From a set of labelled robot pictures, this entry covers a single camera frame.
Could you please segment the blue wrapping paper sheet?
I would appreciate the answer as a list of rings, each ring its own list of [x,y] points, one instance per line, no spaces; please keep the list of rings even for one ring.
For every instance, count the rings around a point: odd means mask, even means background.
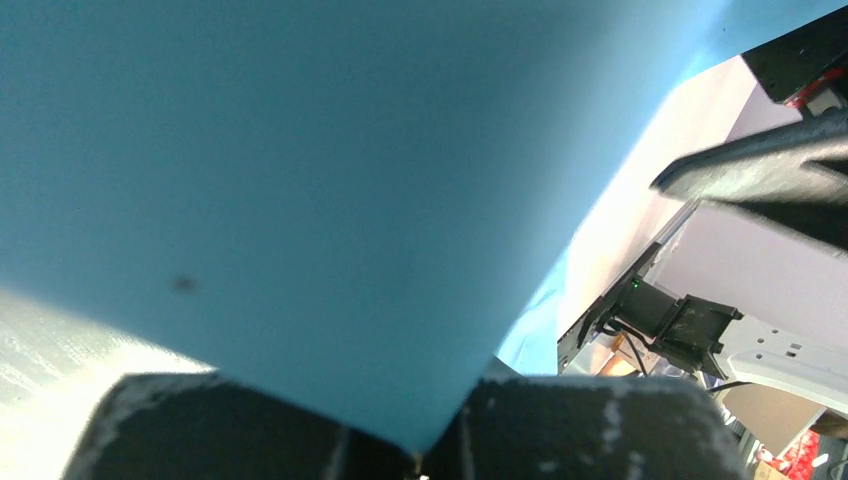
[[[836,1],[5,1],[1,284],[430,446],[666,95]]]

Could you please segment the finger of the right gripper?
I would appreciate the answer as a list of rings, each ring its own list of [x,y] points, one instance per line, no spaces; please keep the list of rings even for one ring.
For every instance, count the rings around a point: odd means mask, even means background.
[[[741,209],[847,249],[847,112],[779,126],[688,154],[652,181],[682,201]]]

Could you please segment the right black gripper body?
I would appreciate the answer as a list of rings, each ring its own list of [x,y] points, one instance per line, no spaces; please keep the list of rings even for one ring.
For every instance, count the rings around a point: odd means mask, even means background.
[[[804,118],[847,107],[847,8],[742,54],[768,99]]]

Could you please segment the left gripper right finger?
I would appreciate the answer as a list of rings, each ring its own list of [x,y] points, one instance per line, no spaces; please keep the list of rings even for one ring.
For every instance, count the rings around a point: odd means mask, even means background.
[[[430,479],[744,479],[712,398],[664,377],[484,380],[423,460]]]

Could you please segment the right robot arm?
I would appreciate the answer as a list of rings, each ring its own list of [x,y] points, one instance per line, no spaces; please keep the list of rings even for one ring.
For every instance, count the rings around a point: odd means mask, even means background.
[[[847,11],[840,8],[742,56],[797,122],[683,156],[652,182],[661,194],[731,207],[838,252],[847,249]],[[743,309],[675,299],[630,268],[602,304],[673,364],[847,409],[847,351]]]

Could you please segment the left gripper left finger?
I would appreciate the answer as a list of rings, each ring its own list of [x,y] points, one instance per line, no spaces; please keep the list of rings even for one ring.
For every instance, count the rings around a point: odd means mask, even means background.
[[[139,374],[94,409],[65,479],[407,479],[398,447],[218,374]]]

